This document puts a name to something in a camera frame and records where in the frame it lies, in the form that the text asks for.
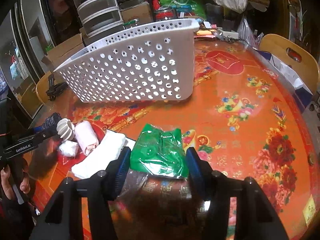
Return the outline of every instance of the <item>white towel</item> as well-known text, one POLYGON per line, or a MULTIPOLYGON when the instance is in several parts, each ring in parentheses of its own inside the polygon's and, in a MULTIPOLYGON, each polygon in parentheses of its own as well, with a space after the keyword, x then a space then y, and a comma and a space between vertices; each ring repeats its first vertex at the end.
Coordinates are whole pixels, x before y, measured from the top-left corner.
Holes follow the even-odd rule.
POLYGON ((88 121, 83 121, 76 125, 75 135, 81 150, 86 156, 99 145, 97 135, 88 121))
POLYGON ((107 130, 101 143, 82 162, 74 165, 71 171, 80 179, 90 178, 98 171, 105 170, 108 164, 116 160, 124 146, 133 149, 135 141, 124 134, 107 130))

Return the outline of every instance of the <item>cardboard box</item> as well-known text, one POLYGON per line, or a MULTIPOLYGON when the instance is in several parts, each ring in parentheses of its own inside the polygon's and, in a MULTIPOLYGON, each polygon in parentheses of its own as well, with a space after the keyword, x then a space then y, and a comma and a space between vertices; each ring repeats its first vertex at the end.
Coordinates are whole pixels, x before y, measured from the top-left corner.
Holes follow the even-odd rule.
MULTIPOLYGON (((82 43, 82 35, 77 34, 49 50, 47 53, 48 55, 44 56, 41 61, 46 64, 49 70, 53 73, 61 63, 83 48, 84 44, 82 43)), ((55 74, 54 78, 57 83, 64 82, 64 79, 59 74, 55 74)))
POLYGON ((143 2, 136 7, 121 11, 123 21, 129 22, 133 19, 139 19, 139 25, 153 22, 152 12, 148 2, 143 2))

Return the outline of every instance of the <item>white plastic basket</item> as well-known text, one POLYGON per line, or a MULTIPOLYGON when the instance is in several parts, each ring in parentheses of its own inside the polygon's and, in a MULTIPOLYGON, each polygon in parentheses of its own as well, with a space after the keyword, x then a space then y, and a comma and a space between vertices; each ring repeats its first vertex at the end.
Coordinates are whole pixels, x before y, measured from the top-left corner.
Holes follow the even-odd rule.
POLYGON ((82 102, 182 100, 193 90, 194 19, 140 25, 100 39, 54 71, 82 102))

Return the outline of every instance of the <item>finger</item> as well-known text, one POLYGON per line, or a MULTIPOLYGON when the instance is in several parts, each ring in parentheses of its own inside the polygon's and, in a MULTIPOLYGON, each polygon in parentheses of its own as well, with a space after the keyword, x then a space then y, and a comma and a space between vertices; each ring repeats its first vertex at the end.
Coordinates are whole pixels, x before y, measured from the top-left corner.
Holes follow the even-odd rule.
POLYGON ((24 172, 24 178, 20 184, 21 191, 26 191, 29 188, 29 176, 24 172))

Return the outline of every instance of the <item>red flower print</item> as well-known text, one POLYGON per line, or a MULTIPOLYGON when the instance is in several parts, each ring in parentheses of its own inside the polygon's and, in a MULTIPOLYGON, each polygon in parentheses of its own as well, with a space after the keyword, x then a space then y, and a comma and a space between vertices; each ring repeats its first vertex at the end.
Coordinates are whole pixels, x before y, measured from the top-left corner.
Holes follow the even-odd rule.
POLYGON ((283 175, 282 175, 282 185, 290 191, 294 191, 296 188, 296 172, 294 169, 290 169, 289 167, 285 167, 283 175))
POLYGON ((208 160, 208 154, 205 151, 198 151, 198 156, 200 160, 203 160, 203 161, 208 160))
POLYGON ((281 206, 278 204, 277 199, 276 199, 276 193, 278 191, 278 184, 275 180, 273 180, 271 183, 265 183, 261 187, 263 192, 266 194, 268 197, 271 205, 273 208, 276 210, 277 213, 280 212, 281 206))
POLYGON ((271 161, 277 163, 280 167, 284 165, 290 166, 293 161, 293 148, 287 136, 276 134, 269 142, 268 150, 270 152, 271 161))
POLYGON ((257 177, 265 173, 275 172, 275 164, 271 161, 268 150, 262 149, 258 152, 258 156, 253 160, 253 168, 257 177))

